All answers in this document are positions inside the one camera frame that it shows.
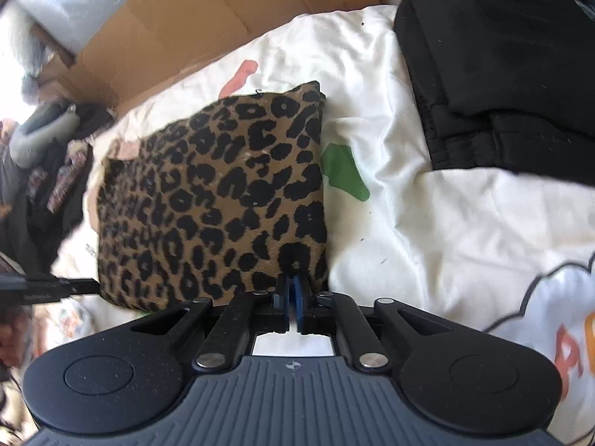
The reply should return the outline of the person's left hand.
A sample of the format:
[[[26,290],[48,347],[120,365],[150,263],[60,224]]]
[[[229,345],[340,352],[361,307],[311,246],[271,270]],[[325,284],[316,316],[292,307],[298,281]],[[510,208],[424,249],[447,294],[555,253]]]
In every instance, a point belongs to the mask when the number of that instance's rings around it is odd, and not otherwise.
[[[21,368],[29,357],[34,337],[31,306],[12,307],[1,317],[1,364]]]

